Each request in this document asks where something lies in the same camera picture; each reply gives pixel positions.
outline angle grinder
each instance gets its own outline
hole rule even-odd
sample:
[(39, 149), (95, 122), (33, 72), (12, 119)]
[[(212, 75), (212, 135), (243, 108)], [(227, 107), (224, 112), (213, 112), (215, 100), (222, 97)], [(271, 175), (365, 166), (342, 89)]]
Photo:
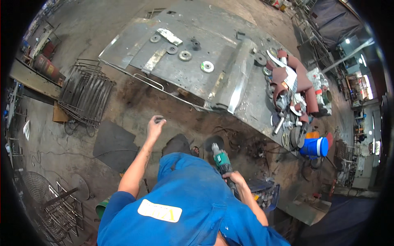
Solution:
[[(204, 141), (204, 149), (208, 153), (213, 154), (216, 168), (221, 175), (225, 174), (226, 172), (233, 171), (231, 168), (229, 156), (223, 150), (223, 148), (224, 148), (224, 141), (221, 136), (215, 135)], [(230, 178), (226, 178), (226, 180), (227, 180), (227, 185), (229, 186), (231, 192), (234, 195), (238, 194), (235, 183)]]

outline blue uniform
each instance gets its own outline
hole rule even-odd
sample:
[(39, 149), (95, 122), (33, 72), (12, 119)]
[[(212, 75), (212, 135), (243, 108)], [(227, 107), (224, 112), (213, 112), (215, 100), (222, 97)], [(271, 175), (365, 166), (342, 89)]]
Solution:
[(98, 230), (99, 246), (214, 245), (218, 231), (229, 245), (289, 245), (262, 226), (203, 159), (165, 155), (157, 181), (139, 200), (124, 191), (112, 195)]

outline sanding belt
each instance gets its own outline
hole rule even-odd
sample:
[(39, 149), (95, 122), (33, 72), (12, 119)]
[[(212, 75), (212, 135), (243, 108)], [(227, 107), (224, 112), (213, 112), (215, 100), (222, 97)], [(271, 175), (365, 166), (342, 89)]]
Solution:
[[(297, 91), (296, 92), (305, 92), (305, 100), (307, 103), (307, 113), (315, 113), (319, 112), (318, 102), (315, 95), (315, 89), (313, 87), (312, 82), (307, 77), (307, 70), (302, 65), (302, 63), (295, 58), (294, 56), (287, 55), (287, 52), (284, 50), (278, 50), (278, 58), (287, 57), (288, 66), (295, 70), (297, 74)], [(267, 66), (268, 69), (272, 70), (272, 84), (275, 85), (275, 90), (273, 92), (273, 104), (276, 110), (281, 111), (280, 108), (276, 105), (277, 97), (283, 91), (289, 90), (288, 86), (284, 83), (284, 80), (287, 78), (286, 68), (284, 67), (273, 67), (271, 64)], [(300, 117), (300, 121), (308, 122), (308, 114), (303, 113)]]

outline man's arm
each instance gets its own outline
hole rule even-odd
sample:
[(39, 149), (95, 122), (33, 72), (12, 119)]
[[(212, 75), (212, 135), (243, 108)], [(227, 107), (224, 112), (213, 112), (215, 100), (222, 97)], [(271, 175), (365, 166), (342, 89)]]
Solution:
[(257, 220), (263, 225), (268, 226), (267, 216), (264, 211), (260, 208), (257, 202), (254, 200), (252, 192), (250, 191), (245, 179), (238, 172), (227, 172), (223, 174), (223, 178), (230, 178), (237, 187), (237, 191), (240, 195), (241, 202), (246, 204), (257, 217)]
[(166, 120), (160, 115), (155, 115), (151, 118), (148, 123), (147, 139), (137, 157), (123, 175), (121, 182), (119, 183), (118, 191), (126, 191), (137, 198), (139, 193), (139, 185), (144, 176), (149, 158), (151, 157), (153, 145), (159, 138), (162, 132), (162, 127), (165, 123)]

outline sandal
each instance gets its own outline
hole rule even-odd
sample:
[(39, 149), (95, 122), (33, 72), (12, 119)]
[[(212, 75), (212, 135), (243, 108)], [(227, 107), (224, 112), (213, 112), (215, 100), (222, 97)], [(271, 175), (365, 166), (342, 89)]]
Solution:
[(195, 157), (200, 156), (200, 149), (197, 146), (193, 146), (190, 151), (191, 151), (192, 156), (195, 156)]

